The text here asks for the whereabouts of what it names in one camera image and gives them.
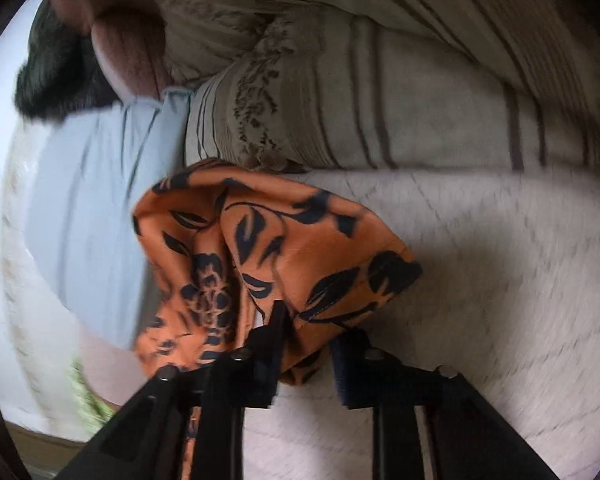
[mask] white quilted bedspread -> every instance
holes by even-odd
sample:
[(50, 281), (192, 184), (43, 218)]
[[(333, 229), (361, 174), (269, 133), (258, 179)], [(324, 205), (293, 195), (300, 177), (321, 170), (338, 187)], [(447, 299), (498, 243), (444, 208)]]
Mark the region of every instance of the white quilted bedspread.
[[(368, 323), (373, 343), (463, 373), (562, 479), (600, 468), (600, 178), (397, 171), (298, 177), (377, 213), (424, 275)], [(330, 366), (249, 410), (245, 477), (368, 480), (371, 416)]]

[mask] reddish brown cloth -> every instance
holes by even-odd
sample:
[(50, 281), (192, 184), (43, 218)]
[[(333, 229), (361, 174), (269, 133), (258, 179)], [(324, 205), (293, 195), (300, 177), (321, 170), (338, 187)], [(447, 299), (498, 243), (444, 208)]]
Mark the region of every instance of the reddish brown cloth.
[[(220, 160), (156, 184), (133, 220), (164, 293), (136, 345), (148, 375), (167, 364), (198, 368), (239, 348), (282, 300), (294, 328), (282, 368), (287, 380), (302, 383), (333, 337), (421, 273), (364, 206)], [(199, 413), (193, 415), (189, 461)]]

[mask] black fuzzy fabric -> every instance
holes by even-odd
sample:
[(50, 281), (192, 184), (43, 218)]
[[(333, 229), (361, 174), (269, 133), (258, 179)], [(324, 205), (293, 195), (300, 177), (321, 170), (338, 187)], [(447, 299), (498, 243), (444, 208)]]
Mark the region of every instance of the black fuzzy fabric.
[(91, 44), (63, 25), (48, 0), (29, 33), (29, 59), (18, 72), (14, 103), (29, 119), (62, 120), (69, 113), (117, 100)]

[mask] screw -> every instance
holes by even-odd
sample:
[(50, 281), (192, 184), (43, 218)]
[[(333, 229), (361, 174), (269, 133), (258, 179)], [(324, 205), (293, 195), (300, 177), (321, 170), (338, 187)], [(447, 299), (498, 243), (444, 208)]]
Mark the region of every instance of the screw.
[(179, 370), (173, 365), (163, 366), (158, 370), (158, 379), (161, 381), (173, 381), (178, 375)]
[(456, 377), (456, 375), (458, 375), (458, 372), (456, 372), (456, 370), (449, 365), (440, 365), (438, 368), (436, 368), (436, 370), (440, 375), (446, 377), (447, 379), (453, 379)]
[(248, 361), (251, 359), (251, 350), (243, 346), (231, 352), (231, 359), (234, 361)]
[(367, 361), (382, 361), (384, 359), (384, 351), (379, 348), (368, 348), (365, 351), (365, 359)]

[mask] light blue cloth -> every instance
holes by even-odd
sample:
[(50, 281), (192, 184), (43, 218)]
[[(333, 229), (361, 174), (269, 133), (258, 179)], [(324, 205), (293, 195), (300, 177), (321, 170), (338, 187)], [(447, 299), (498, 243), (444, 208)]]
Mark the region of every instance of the light blue cloth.
[(69, 116), (44, 148), (25, 238), (61, 303), (95, 335), (133, 348), (159, 292), (136, 239), (144, 193), (184, 166), (192, 92)]

